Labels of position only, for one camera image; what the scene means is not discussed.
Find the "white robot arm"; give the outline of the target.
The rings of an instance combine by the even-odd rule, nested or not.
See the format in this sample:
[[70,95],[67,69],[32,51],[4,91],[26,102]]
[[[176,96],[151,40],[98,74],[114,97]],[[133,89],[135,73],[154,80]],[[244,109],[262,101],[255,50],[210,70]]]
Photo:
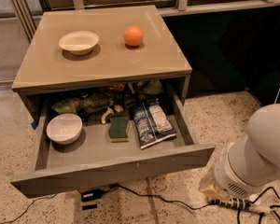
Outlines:
[[246,135],[222,148],[199,191],[214,199],[244,199],[275,180],[280,180],[280,104],[251,116]]

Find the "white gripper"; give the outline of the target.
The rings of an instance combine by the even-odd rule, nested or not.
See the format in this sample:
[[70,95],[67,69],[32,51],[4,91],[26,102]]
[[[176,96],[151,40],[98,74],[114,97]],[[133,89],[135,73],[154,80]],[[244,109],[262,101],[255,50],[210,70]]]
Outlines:
[[230,149],[235,143],[225,146],[215,158],[213,169],[210,168],[199,183],[199,192],[206,197],[228,200],[230,197],[245,199],[263,189],[241,179],[231,167]]

